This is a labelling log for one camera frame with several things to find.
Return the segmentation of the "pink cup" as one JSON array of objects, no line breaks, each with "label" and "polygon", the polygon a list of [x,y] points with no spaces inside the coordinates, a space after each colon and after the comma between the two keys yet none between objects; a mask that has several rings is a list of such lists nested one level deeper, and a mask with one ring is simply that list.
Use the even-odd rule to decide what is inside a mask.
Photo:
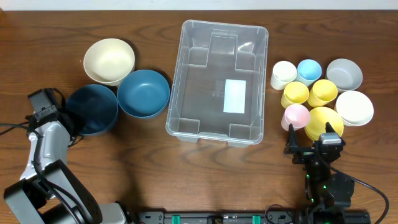
[{"label": "pink cup", "polygon": [[289,126],[292,124],[296,131],[306,127],[310,120],[310,112],[305,106],[292,104],[285,109],[281,120],[281,126],[285,131],[288,131]]}]

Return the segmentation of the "dark blue bowl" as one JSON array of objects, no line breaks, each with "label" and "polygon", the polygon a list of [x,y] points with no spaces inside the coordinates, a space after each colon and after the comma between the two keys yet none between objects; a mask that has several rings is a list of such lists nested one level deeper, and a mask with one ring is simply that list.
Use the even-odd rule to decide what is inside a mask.
[{"label": "dark blue bowl", "polygon": [[167,79],[154,70],[136,70],[119,85],[117,99],[130,116],[150,119],[163,112],[170,98]]},{"label": "dark blue bowl", "polygon": [[79,133],[85,136],[108,132],[119,118],[116,95],[108,87],[98,84],[86,85],[72,93],[66,109],[83,123]]}]

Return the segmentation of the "cream large bowl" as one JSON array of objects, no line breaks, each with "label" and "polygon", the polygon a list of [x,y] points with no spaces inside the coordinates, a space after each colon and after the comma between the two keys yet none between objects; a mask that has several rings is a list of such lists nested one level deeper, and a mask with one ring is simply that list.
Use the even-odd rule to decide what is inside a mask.
[{"label": "cream large bowl", "polygon": [[94,43],[83,59],[86,74],[94,81],[119,86],[136,64],[132,47],[121,39],[108,38]]}]

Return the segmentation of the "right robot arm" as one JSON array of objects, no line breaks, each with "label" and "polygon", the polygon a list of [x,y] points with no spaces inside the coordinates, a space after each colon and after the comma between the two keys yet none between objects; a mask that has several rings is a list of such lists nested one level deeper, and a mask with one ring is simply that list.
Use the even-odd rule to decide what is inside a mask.
[{"label": "right robot arm", "polygon": [[354,182],[341,173],[331,173],[331,163],[340,158],[346,143],[330,123],[326,123],[325,131],[312,146],[300,147],[294,127],[289,125],[284,154],[293,155],[293,164],[304,165],[305,194],[312,202],[294,213],[294,223],[344,223],[344,209],[351,206]]}]

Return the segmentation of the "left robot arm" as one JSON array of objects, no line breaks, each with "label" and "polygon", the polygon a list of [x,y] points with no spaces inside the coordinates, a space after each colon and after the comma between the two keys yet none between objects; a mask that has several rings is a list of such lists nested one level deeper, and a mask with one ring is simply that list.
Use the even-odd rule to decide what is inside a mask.
[{"label": "left robot arm", "polygon": [[20,223],[130,223],[119,202],[98,204],[67,167],[67,151],[80,134],[82,122],[65,109],[56,88],[28,95],[34,109],[20,124],[4,123],[6,131],[24,129],[30,141],[29,161],[21,178],[4,191],[4,199]]}]

